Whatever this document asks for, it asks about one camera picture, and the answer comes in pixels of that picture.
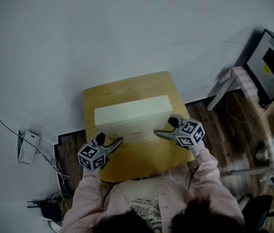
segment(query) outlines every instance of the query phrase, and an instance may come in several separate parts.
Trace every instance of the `yellow warning label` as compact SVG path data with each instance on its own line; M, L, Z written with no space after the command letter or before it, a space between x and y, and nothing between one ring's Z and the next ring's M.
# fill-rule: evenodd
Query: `yellow warning label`
M269 74L271 72L271 69L269 68L268 65L265 65L263 68L263 71L265 72L265 74Z

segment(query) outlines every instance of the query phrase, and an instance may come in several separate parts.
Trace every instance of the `person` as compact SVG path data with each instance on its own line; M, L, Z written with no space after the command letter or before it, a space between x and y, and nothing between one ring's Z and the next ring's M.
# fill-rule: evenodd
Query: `person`
M190 150L199 164L191 180L194 197L171 175L123 182L102 196L98 171L85 168L61 232L245 232L238 203L220 181L218 161L203 141Z

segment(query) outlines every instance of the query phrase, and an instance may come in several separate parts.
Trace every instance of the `wooden table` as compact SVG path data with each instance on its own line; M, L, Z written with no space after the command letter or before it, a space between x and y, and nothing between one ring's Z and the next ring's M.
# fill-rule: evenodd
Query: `wooden table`
M167 71L116 81L84 90L84 118L89 141L98 132L94 110L108 105L168 95L172 113L189 118L188 111ZM184 165L194 160L190 151L162 138L150 142L123 144L109 156L100 177L106 182L121 182Z

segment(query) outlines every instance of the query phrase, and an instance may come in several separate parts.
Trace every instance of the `black chair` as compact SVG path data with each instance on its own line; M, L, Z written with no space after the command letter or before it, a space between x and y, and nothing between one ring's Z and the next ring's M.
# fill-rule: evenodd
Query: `black chair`
M263 226L266 218L274 216L274 212L270 213L273 196L261 195L254 197L252 194L247 196L250 199L242 211L246 225L250 230L259 231Z

